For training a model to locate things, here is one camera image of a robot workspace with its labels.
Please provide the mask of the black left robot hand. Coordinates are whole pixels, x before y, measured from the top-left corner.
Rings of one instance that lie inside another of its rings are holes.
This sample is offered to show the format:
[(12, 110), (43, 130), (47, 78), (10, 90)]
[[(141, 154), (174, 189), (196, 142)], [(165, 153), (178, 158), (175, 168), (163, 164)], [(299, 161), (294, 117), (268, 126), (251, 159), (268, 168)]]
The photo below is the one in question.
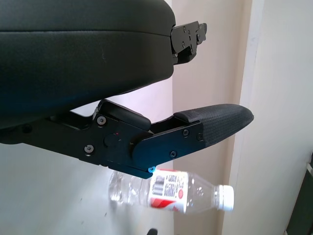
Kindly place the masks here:
[(207, 25), (178, 26), (163, 0), (3, 0), (0, 141), (25, 143), (143, 179), (215, 145), (252, 112), (219, 104), (151, 123), (109, 101), (190, 62)]

